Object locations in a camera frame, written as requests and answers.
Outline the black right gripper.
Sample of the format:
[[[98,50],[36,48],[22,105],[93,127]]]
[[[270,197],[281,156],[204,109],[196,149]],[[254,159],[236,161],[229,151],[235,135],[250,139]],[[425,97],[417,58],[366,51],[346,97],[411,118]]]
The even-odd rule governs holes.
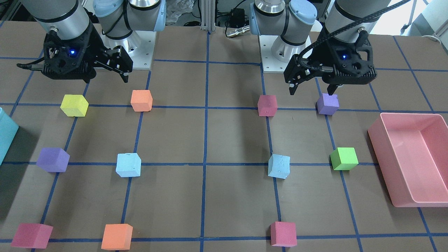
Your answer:
[[[77,38],[59,39],[50,31],[44,40],[43,63],[36,69],[55,80],[91,80],[96,77],[96,68],[118,73],[128,83],[133,71],[133,61],[123,46],[107,48],[90,22]]]

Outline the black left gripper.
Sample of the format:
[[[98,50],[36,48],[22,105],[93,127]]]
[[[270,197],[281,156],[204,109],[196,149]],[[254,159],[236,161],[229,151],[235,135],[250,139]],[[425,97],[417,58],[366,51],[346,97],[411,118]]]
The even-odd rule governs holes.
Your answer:
[[[324,28],[315,42],[291,57],[283,73],[290,95],[296,93],[298,84],[315,77],[329,84],[329,96],[339,85],[365,85],[376,78],[369,34],[363,27],[353,31],[355,41],[351,43],[330,37]]]

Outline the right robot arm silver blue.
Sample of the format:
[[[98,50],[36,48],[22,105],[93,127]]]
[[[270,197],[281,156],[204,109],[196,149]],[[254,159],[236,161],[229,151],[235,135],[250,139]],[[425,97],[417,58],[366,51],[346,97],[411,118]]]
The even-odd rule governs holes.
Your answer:
[[[88,83],[96,68],[103,68],[127,83],[132,55],[141,45],[137,31],[161,32],[166,24],[165,0],[95,0],[94,13],[80,0],[21,3],[46,30],[46,37],[43,57],[17,66],[54,80]]]

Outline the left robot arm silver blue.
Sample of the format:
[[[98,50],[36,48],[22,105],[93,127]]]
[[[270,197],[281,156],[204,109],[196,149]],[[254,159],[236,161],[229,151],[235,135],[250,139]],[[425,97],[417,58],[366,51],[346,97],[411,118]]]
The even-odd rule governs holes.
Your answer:
[[[365,85],[377,77],[368,36],[389,3],[336,0],[309,46],[306,41],[318,10],[308,0],[256,0],[251,4],[250,29],[254,35],[277,37],[272,53],[287,63],[283,76],[291,95],[315,77],[321,77],[333,95],[341,85]]]

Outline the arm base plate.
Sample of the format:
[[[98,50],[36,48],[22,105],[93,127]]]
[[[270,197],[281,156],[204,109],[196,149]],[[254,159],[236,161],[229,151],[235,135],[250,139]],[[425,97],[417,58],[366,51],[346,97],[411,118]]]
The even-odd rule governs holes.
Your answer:
[[[304,44],[293,46],[285,43],[280,36],[260,35],[259,43],[264,73],[283,73],[291,57],[300,54],[312,42],[308,36]]]
[[[154,31],[133,31],[129,37],[121,40],[113,40],[105,35],[101,35],[101,38],[108,48],[123,46],[133,61],[134,70],[151,70],[157,34]]]

